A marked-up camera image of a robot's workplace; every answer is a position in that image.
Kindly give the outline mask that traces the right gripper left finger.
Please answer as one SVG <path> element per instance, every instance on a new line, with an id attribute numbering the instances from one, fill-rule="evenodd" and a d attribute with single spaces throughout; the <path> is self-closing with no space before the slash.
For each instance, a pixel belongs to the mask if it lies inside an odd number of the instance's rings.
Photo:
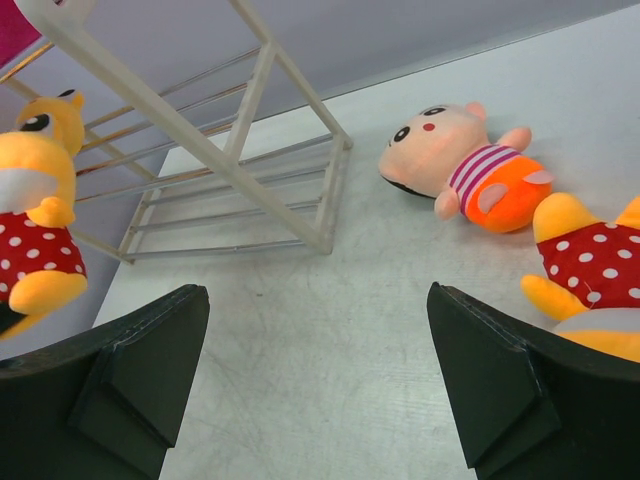
<path id="1" fill-rule="evenodd" d="M 4 479 L 156 479 L 176 445 L 209 319 L 184 285 L 1 363 Z"/>

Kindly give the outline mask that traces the yellow bear plush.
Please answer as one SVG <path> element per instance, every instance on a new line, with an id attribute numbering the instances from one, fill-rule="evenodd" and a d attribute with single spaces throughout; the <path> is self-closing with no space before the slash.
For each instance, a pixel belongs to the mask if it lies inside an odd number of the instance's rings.
<path id="1" fill-rule="evenodd" d="M 606 222 L 575 196 L 554 193 L 536 208 L 533 233 L 546 275 L 525 275 L 520 286 L 556 321 L 552 332 L 637 363 L 639 199 Z"/>
<path id="2" fill-rule="evenodd" d="M 1 336 L 16 336 L 82 295 L 86 266 L 69 231 L 85 129 L 83 95 L 38 97 L 1 135 Z"/>

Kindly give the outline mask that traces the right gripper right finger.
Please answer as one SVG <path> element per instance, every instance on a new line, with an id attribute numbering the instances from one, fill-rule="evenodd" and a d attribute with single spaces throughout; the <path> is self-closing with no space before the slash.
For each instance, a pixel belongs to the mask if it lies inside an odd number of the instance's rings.
<path id="1" fill-rule="evenodd" d="M 636 479 L 639 366 L 433 283 L 429 326 L 479 479 Z"/>

